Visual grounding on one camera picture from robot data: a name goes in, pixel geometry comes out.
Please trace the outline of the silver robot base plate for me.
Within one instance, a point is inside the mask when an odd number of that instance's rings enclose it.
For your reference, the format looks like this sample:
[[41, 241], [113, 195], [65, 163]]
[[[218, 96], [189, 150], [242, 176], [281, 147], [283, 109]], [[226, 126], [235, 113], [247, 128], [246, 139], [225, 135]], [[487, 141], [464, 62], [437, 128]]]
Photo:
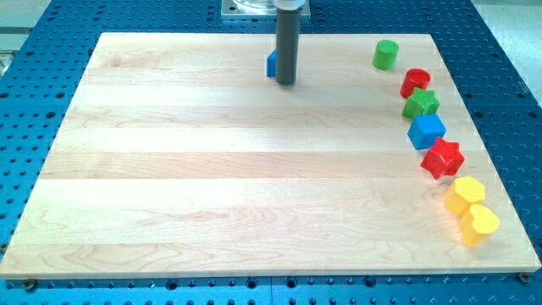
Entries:
[[302, 18], [311, 16], [309, 0], [222, 0], [221, 19], [274, 19], [276, 9], [300, 9]]

